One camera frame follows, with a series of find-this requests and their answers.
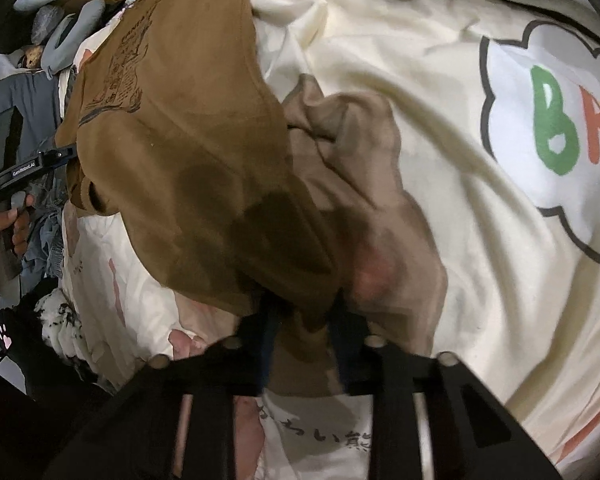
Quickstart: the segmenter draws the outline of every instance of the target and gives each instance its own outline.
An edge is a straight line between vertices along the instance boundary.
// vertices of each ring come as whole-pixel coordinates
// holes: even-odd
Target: speech bubble print
[[[551,22],[483,38],[482,142],[544,216],[600,264],[600,48]]]

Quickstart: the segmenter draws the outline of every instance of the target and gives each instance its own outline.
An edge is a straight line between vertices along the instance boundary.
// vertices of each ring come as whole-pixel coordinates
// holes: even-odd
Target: gray neck pillow
[[[104,0],[91,0],[84,4],[80,10],[78,19],[64,40],[61,40],[62,34],[74,21],[74,14],[66,16],[60,22],[60,25],[56,27],[56,30],[54,30],[54,33],[46,44],[45,50],[42,53],[42,60],[40,61],[40,67],[46,72],[46,76],[49,79],[74,62],[78,47],[93,34],[104,13],[104,7]]]

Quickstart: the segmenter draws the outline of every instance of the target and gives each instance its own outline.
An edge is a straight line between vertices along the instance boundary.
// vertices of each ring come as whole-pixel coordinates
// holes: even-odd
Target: paw print
[[[7,335],[7,327],[3,324],[0,325],[0,341],[7,350],[11,346],[11,338]]]

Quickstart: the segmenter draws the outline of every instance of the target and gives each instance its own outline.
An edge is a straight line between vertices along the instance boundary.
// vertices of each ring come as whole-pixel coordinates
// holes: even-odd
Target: white bedding
[[[390,99],[402,180],[448,272],[434,352],[459,354],[558,462],[600,412],[596,45],[499,0],[251,3],[262,73],[279,99],[301,73],[325,95]],[[542,122],[548,110],[553,123]],[[563,130],[550,131],[555,121]],[[180,328],[173,293],[140,264],[119,215],[76,222],[64,287],[89,345],[104,349],[101,371],[122,384],[136,359],[170,353],[166,338]],[[266,427],[267,436],[279,430]],[[330,457],[325,478],[348,478],[342,464],[355,460],[345,455]],[[353,470],[366,460],[355,456]],[[268,478],[281,479],[314,466],[269,465]]]

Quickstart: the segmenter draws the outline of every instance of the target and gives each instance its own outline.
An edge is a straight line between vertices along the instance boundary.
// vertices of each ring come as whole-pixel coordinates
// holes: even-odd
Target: metal bolt
[[[386,345],[386,339],[381,335],[368,335],[365,337],[365,345],[369,348],[382,348]]]
[[[443,366],[451,367],[456,366],[460,362],[460,359],[453,352],[440,352],[438,354],[438,361]]]
[[[222,341],[222,346],[227,350],[237,350],[242,347],[242,341],[238,336],[232,335]]]
[[[166,368],[169,366],[169,364],[171,364],[171,359],[169,359],[168,355],[158,354],[149,359],[148,364],[154,370],[161,370],[162,368]]]

